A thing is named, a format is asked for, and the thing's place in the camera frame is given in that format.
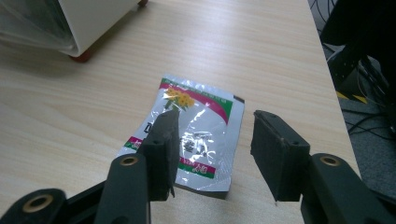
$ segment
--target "table top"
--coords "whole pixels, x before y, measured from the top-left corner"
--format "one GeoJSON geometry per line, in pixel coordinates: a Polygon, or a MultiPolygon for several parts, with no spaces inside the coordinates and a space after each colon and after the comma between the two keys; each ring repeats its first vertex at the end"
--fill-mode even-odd
{"type": "Polygon", "coordinates": [[[0,47],[0,215],[37,189],[71,197],[105,180],[164,74],[246,106],[226,199],[176,188],[176,198],[151,203],[152,223],[303,223],[299,203],[275,203],[250,155],[256,109],[279,115],[311,154],[358,172],[306,0],[151,0],[102,36],[87,63],[0,47]]]}

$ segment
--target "transparent plastic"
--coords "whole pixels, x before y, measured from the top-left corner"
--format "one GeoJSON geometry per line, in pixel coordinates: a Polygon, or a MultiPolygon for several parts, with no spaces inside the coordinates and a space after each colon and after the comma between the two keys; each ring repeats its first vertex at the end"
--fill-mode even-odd
{"type": "Polygon", "coordinates": [[[176,183],[201,191],[228,191],[244,106],[231,93],[167,75],[151,112],[119,156],[139,148],[161,113],[178,110],[180,157],[176,183]]]}
{"type": "Polygon", "coordinates": [[[56,0],[0,0],[0,40],[45,49],[75,47],[56,0]]]}

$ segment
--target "wooden table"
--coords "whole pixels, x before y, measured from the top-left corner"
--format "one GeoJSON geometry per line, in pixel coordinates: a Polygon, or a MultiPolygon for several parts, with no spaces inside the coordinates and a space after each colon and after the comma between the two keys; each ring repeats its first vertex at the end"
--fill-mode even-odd
{"type": "Polygon", "coordinates": [[[0,214],[37,189],[71,197],[106,178],[149,113],[164,74],[246,100],[225,200],[176,189],[152,203],[152,223],[302,223],[299,203],[275,203],[252,156],[256,109],[278,114],[311,153],[358,172],[306,0],[152,0],[94,45],[87,63],[2,44],[0,214]]]}

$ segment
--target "snack packet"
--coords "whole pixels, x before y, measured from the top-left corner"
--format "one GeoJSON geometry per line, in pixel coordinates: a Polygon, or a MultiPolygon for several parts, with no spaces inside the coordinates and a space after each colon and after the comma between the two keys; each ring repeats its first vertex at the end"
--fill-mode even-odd
{"type": "Polygon", "coordinates": [[[119,156],[137,151],[158,115],[178,110],[176,183],[201,191],[228,191],[244,108],[244,101],[227,91],[166,75],[151,112],[119,156]]]}

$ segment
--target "black object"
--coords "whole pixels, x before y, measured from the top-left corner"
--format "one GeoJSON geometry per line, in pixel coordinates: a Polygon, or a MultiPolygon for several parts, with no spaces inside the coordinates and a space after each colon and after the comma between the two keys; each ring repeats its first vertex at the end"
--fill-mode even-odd
{"type": "Polygon", "coordinates": [[[322,43],[345,45],[328,61],[337,89],[367,55],[377,59],[389,86],[386,100],[396,103],[396,2],[339,0],[320,34],[322,43]]]}
{"type": "Polygon", "coordinates": [[[395,206],[379,201],[344,160],[310,156],[309,145],[280,117],[260,110],[254,115],[251,154],[276,200],[295,202],[303,195],[305,223],[396,223],[395,206]],[[304,147],[291,147],[294,141],[304,147]]]}
{"type": "Polygon", "coordinates": [[[178,112],[168,111],[154,122],[135,154],[116,158],[107,180],[66,200],[60,189],[40,189],[16,201],[0,219],[19,223],[150,223],[153,201],[175,196],[178,112]]]}

